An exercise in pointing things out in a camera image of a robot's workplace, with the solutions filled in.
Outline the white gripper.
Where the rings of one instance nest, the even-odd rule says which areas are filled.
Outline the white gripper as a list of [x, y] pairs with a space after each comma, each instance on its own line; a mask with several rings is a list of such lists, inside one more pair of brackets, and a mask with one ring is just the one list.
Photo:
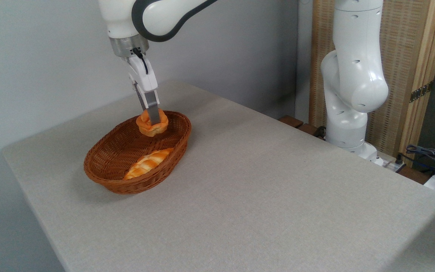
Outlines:
[[145, 103], [140, 94], [139, 87], [145, 92], [144, 98], [147, 102], [147, 113], [150, 117], [151, 125], [161, 123], [158, 107], [159, 98], [156, 91], [158, 83], [150, 60], [146, 56], [132, 56], [128, 57], [126, 62], [130, 66], [128, 76], [132, 82], [133, 89], [137, 93], [142, 110], [145, 111]]

